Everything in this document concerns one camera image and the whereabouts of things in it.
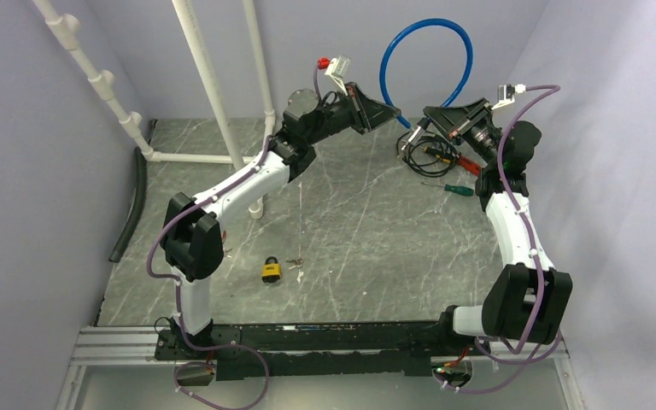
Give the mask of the blue cable lock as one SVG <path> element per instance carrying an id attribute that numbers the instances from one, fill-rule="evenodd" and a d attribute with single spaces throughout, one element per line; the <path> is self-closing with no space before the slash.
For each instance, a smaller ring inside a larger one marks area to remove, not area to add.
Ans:
<path id="1" fill-rule="evenodd" d="M 426 100 L 447 107 L 469 84 L 475 44 L 459 23 L 439 17 L 415 21 L 387 44 L 378 66 L 383 102 L 416 112 Z"/>

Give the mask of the keys of yellow padlock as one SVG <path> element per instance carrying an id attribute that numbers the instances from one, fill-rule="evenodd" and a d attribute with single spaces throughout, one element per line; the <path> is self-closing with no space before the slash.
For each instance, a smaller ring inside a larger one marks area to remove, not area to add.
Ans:
<path id="1" fill-rule="evenodd" d="M 295 259 L 286 260 L 285 262 L 288 265 L 288 269 L 293 270 L 301 268 L 304 264 L 304 259 L 302 257 L 297 257 Z"/>

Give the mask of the yellow padlock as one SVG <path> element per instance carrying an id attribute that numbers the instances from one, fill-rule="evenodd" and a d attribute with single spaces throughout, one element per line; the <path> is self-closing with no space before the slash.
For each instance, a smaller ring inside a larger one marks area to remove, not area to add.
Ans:
<path id="1" fill-rule="evenodd" d="M 265 284 L 273 284 L 283 277 L 281 266 L 275 256 L 266 258 L 261 271 L 261 280 Z"/>

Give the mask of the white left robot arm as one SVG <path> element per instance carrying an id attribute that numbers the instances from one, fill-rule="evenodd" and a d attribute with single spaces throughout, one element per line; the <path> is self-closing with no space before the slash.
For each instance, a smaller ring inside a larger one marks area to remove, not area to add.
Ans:
<path id="1" fill-rule="evenodd" d="M 178 193 L 170 200 L 160 246 L 176 279 L 172 327 L 186 356 L 201 358 L 211 347 L 210 277 L 225 257 L 227 223 L 300 176 L 317 157 L 315 144 L 348 129 L 366 134 L 400 113 L 368 97 L 355 82 L 323 97 L 309 89 L 295 91 L 281 127 L 266 138 L 254 160 L 208 190 L 194 196 Z"/>

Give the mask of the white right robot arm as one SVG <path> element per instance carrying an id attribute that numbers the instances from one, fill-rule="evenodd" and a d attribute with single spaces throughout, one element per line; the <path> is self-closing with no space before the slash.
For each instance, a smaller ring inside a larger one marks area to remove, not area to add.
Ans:
<path id="1" fill-rule="evenodd" d="M 481 305 L 450 306 L 442 314 L 438 347 L 446 354 L 458 354 L 472 337 L 551 343 L 573 283 L 546 255 L 530 216 L 525 168 L 541 131 L 518 120 L 504 134 L 494 125 L 493 110 L 485 99 L 458 107 L 428 106 L 423 112 L 442 136 L 467 142 L 485 161 L 474 191 L 494 229 L 503 263 Z"/>

